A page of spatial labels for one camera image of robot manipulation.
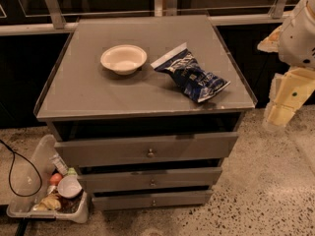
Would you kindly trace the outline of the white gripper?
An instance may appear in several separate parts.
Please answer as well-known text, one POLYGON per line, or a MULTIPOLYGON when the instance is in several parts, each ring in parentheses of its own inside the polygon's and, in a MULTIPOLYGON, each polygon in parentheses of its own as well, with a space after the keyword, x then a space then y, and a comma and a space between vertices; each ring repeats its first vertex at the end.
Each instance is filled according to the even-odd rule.
POLYGON ((272 79, 263 127, 274 132, 284 128, 315 91, 315 19, 309 9, 295 8, 281 27, 259 42, 257 49, 279 52, 281 61, 296 66, 272 79))

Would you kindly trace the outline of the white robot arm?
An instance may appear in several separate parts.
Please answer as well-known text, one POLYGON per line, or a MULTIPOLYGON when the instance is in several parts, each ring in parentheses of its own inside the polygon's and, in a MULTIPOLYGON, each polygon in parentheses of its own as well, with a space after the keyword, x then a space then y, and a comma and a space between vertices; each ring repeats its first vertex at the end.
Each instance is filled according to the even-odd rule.
POLYGON ((274 132, 284 128, 315 91, 315 0, 300 0, 257 48, 277 52, 289 66, 283 75, 274 75, 264 113, 263 126, 274 132))

